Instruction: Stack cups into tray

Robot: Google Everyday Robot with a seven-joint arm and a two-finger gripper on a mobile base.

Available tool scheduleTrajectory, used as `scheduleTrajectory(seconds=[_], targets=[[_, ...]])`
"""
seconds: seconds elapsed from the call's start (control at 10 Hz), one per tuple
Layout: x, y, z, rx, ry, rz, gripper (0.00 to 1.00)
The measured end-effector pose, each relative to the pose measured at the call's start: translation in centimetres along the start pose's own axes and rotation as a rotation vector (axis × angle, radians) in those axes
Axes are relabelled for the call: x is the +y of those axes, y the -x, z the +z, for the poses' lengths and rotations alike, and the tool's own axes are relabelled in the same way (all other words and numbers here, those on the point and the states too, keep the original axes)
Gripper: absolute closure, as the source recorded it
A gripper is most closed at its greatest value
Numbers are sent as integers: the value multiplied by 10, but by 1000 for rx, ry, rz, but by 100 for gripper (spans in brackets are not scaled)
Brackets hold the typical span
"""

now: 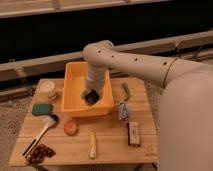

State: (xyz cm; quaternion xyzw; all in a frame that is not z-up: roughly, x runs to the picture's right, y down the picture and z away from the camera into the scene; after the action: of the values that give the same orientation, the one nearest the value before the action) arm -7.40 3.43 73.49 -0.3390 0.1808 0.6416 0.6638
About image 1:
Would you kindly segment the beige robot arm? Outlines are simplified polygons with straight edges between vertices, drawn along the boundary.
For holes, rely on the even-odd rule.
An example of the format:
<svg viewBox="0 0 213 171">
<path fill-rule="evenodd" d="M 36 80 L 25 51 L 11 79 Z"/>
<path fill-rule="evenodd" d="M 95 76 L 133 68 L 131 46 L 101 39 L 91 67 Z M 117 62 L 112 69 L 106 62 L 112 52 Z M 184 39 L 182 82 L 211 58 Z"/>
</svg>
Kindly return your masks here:
<svg viewBox="0 0 213 171">
<path fill-rule="evenodd" d="M 159 106 L 158 171 L 213 171 L 213 65 L 120 53 L 109 41 L 83 49 L 86 88 L 100 91 L 114 68 L 164 89 Z"/>
</svg>

